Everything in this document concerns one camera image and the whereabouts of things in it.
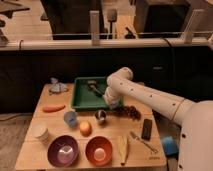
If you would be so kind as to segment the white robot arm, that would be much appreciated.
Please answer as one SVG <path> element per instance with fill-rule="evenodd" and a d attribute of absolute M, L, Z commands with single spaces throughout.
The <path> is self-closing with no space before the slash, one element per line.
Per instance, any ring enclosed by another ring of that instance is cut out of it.
<path fill-rule="evenodd" d="M 181 126 L 178 171 L 213 171 L 213 100 L 194 102 L 132 81 L 123 67 L 107 77 L 104 100 L 115 108 L 123 95 Z"/>

